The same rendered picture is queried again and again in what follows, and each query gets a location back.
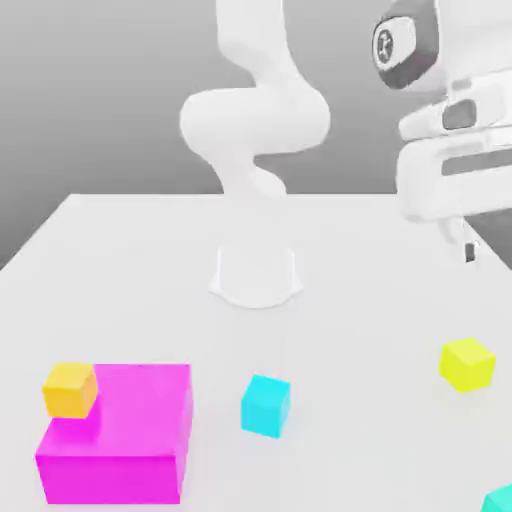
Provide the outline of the large magenta box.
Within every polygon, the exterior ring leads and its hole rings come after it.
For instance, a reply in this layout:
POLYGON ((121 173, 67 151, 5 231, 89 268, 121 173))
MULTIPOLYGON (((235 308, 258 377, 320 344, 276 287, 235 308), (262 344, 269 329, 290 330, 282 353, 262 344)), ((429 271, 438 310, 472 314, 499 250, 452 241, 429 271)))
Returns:
POLYGON ((97 364, 84 419, 50 421, 35 460, 49 504, 177 504, 193 418, 188 364, 97 364))

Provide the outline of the small yellow cube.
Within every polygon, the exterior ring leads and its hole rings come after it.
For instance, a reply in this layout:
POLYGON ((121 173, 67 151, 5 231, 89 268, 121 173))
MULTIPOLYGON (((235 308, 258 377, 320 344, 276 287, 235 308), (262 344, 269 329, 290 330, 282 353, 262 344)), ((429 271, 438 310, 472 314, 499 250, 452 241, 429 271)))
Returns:
POLYGON ((458 392, 488 387, 496 365, 496 355, 474 338, 443 345, 439 373, 458 392))

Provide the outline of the small cyan cube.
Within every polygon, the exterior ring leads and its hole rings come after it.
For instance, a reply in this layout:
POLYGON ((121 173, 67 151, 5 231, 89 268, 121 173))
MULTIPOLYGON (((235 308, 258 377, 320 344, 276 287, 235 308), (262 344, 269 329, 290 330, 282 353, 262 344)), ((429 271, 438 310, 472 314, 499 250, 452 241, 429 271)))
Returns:
POLYGON ((279 438, 290 411, 290 403, 289 382, 253 375, 241 399, 241 428, 279 438))

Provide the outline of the small orange cube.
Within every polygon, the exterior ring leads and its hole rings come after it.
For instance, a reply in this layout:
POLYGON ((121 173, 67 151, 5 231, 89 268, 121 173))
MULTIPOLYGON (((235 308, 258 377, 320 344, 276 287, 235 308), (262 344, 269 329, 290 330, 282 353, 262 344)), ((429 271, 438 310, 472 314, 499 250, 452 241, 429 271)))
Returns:
POLYGON ((42 390, 50 417, 85 419, 98 396, 94 366, 90 363, 56 363, 42 390))

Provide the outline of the small teal cube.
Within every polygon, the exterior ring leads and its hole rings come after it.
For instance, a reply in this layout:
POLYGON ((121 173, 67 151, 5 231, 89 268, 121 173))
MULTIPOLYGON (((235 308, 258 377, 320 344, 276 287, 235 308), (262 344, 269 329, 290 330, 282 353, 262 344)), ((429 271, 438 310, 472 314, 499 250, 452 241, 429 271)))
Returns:
POLYGON ((487 493, 480 512, 512 512, 512 484, 487 493))

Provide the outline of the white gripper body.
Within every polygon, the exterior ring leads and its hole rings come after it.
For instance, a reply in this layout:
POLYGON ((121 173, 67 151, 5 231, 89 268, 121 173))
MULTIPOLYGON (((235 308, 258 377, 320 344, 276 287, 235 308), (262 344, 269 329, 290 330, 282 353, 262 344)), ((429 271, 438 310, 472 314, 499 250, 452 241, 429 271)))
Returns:
POLYGON ((438 221, 512 207, 512 165, 445 176, 443 162, 483 154, 489 137, 462 134, 417 140, 398 155, 396 187, 405 217, 438 221))

